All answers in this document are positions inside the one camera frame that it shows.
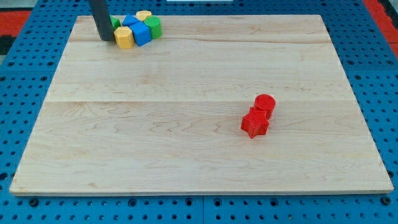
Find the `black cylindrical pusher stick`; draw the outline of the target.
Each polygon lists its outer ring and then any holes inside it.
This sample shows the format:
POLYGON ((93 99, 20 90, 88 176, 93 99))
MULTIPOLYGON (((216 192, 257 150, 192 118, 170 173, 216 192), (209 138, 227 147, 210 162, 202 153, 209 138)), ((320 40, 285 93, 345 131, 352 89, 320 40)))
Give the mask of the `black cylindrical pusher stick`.
POLYGON ((114 41, 114 29, 106 0, 88 0, 99 37, 103 41, 114 41))

